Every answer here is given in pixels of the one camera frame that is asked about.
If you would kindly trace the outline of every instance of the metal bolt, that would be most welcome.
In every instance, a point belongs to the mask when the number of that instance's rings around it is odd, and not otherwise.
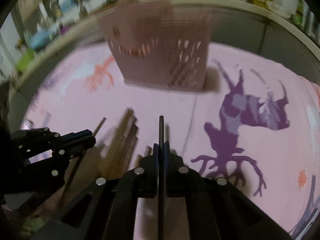
[[[51,174],[52,174],[52,176],[57,177],[59,172],[57,170],[52,170]]]
[[[227,180],[225,178],[217,178],[217,183],[221,186],[225,186],[227,184]]]
[[[107,182],[107,181],[106,181],[105,178],[98,178],[98,179],[96,179],[96,184],[99,185],[99,186],[105,184],[106,182]]]
[[[142,167],[135,168],[134,173],[137,175],[140,175],[140,174],[144,173],[144,169]]]
[[[178,169],[178,171],[179,171],[180,173],[182,173],[182,174],[186,174],[186,173],[188,173],[189,169],[188,169],[187,167],[185,167],[185,166],[182,166],[182,167],[180,167],[180,168]]]

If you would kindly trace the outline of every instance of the table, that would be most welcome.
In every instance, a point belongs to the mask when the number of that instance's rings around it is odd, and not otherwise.
[[[207,65],[204,92],[150,90],[124,84],[107,44],[82,48],[45,79],[24,123],[66,134],[94,130],[105,116],[96,138],[108,144],[131,107],[139,127],[134,160],[158,141],[163,115],[170,146],[187,166],[204,177],[227,177],[294,235],[320,201],[320,88],[225,45],[210,44]],[[134,239],[155,237],[154,205],[139,199]],[[166,217],[166,239],[187,239],[180,199],[167,202]]]

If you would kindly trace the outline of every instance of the pink tree pattern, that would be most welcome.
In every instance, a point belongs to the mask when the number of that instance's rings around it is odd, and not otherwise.
[[[94,72],[91,76],[87,77],[84,82],[84,87],[87,87],[90,92],[97,91],[98,87],[102,85],[102,80],[105,76],[108,76],[109,78],[109,85],[108,89],[110,87],[114,86],[114,81],[111,73],[108,71],[108,67],[115,61],[113,56],[110,56],[107,58],[103,64],[96,64],[94,66]]]

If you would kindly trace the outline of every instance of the box with holes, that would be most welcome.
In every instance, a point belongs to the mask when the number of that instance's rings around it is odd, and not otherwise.
[[[211,20],[205,7],[169,0],[122,3],[98,17],[125,83],[191,91],[204,86]]]

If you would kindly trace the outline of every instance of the purple tree pattern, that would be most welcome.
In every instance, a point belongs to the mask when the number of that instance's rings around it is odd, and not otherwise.
[[[200,155],[191,160],[191,162],[203,161],[199,171],[200,175],[202,175],[207,168],[208,161],[213,160],[214,164],[209,167],[209,170],[215,167],[217,167],[217,170],[210,172],[206,177],[215,179],[219,174],[223,174],[226,179],[235,177],[234,186],[237,186],[240,180],[242,181],[242,186],[245,186],[246,178],[241,171],[241,164],[243,162],[249,162],[259,176],[259,185],[253,195],[255,196],[260,193],[260,197],[262,197],[262,187],[267,189],[267,184],[263,179],[261,170],[257,166],[257,161],[248,156],[234,155],[235,153],[241,154],[244,151],[244,149],[237,147],[239,138],[238,131],[241,125],[266,127],[271,130],[288,128],[289,121],[287,120],[284,110],[285,105],[288,104],[286,89],[282,82],[279,81],[284,92],[284,97],[274,101],[273,92],[269,91],[267,94],[268,98],[264,103],[260,103],[259,97],[244,94],[242,69],[240,70],[239,81],[234,85],[228,74],[223,70],[221,64],[218,61],[215,61],[215,63],[223,73],[223,77],[227,81],[230,89],[230,92],[225,95],[219,111],[221,121],[220,130],[215,128],[212,123],[206,122],[204,124],[204,130],[210,138],[211,147],[216,151],[217,157]],[[236,169],[231,175],[227,173],[227,163],[229,161],[236,162]]]

